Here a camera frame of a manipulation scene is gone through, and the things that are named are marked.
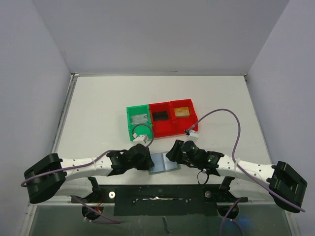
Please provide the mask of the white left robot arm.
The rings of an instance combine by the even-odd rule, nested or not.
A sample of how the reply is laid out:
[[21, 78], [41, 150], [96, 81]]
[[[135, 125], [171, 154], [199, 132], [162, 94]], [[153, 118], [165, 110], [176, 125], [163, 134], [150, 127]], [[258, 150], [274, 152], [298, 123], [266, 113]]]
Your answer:
[[91, 177], [122, 175], [130, 169], [148, 171], [153, 166], [150, 150], [142, 144], [107, 150], [96, 158], [66, 159], [51, 153], [24, 172], [21, 186], [27, 189], [32, 204], [56, 195], [75, 195], [95, 202], [100, 189], [91, 183]]

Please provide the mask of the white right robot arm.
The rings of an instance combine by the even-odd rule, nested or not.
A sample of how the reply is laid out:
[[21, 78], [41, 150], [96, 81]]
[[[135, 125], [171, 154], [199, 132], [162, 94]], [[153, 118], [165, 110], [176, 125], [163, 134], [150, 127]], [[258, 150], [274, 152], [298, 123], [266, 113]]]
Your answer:
[[302, 211], [307, 182], [285, 162], [263, 165], [241, 161], [237, 164], [227, 155], [198, 148], [191, 140], [177, 140], [166, 157], [205, 171], [207, 175], [233, 177], [265, 186], [277, 206], [294, 213]]

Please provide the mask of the grey-green card holder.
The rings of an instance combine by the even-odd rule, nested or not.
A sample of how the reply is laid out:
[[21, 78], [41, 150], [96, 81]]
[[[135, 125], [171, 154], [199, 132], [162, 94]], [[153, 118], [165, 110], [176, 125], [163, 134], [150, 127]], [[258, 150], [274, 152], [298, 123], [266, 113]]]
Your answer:
[[167, 152], [151, 154], [154, 166], [149, 169], [150, 175], [179, 170], [181, 167], [177, 162], [170, 161], [166, 157]]

